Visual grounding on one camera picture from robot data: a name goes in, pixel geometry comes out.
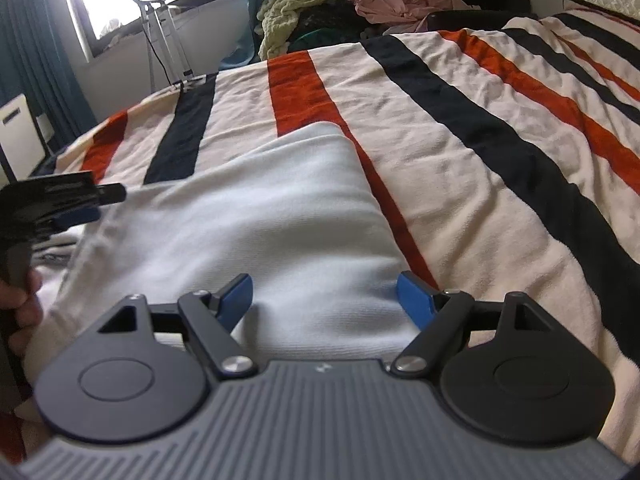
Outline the person's left hand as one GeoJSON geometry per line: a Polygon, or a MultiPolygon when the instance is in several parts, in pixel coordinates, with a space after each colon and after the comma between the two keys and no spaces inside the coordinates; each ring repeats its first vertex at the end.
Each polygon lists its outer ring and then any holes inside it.
{"type": "Polygon", "coordinates": [[[1,310],[11,312],[16,323],[16,329],[8,338],[8,345],[20,358],[24,356],[43,319],[43,310],[37,296],[42,286],[41,274],[35,269],[30,269],[26,284],[26,289],[20,289],[1,282],[1,310]]]}

